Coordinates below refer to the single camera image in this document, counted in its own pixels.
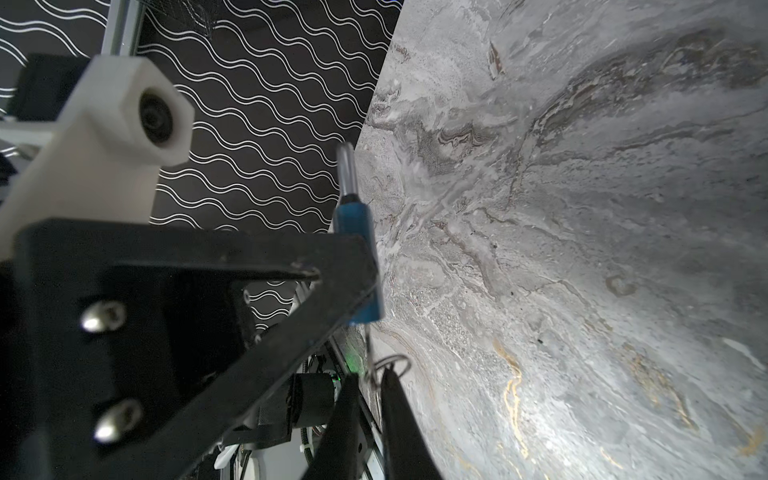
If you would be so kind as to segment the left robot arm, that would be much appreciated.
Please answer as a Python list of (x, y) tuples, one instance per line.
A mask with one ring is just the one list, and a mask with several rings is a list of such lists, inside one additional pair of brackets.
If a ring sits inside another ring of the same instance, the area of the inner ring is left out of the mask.
[(373, 291), (348, 234), (50, 219), (11, 260), (1, 370), (6, 479), (178, 479), (214, 446), (324, 423), (299, 368)]

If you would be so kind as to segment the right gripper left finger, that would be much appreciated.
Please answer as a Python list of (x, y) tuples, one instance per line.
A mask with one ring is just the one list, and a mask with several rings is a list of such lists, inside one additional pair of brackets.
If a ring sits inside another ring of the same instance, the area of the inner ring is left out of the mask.
[(359, 375), (342, 384), (323, 439), (302, 480), (356, 480), (360, 425)]

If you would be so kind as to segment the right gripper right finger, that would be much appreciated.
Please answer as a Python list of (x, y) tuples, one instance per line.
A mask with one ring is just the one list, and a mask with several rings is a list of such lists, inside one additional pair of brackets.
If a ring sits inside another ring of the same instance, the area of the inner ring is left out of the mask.
[(390, 480), (441, 480), (399, 376), (386, 368), (380, 383), (384, 475)]

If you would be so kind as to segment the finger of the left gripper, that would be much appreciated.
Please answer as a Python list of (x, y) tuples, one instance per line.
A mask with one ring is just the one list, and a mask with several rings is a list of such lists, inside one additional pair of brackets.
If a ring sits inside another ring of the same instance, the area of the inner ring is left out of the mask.
[(27, 226), (11, 257), (12, 477), (182, 477), (376, 280), (353, 235)]

